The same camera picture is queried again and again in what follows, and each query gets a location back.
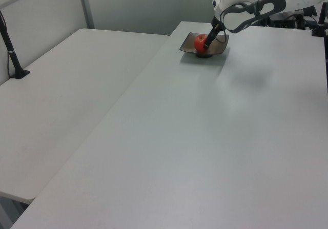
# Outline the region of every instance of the white table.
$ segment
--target white table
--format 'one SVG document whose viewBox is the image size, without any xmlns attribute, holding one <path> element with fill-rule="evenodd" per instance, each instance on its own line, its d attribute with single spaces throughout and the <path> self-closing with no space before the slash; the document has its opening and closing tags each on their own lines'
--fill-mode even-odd
<svg viewBox="0 0 328 229">
<path fill-rule="evenodd" d="M 81 29 L 0 87 L 0 196 L 30 203 L 167 36 Z"/>
<path fill-rule="evenodd" d="M 179 51 L 209 29 L 179 25 L 13 229 L 326 229 L 323 39 L 250 27 Z"/>
</svg>

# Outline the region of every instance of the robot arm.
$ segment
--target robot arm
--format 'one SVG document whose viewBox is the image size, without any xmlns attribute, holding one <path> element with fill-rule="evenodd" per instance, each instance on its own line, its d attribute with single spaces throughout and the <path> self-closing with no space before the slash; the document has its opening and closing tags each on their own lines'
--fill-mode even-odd
<svg viewBox="0 0 328 229">
<path fill-rule="evenodd" d="M 238 33 L 252 23 L 270 15 L 306 8 L 325 0 L 213 0 L 215 17 L 204 48 L 208 48 L 220 31 Z"/>
</svg>

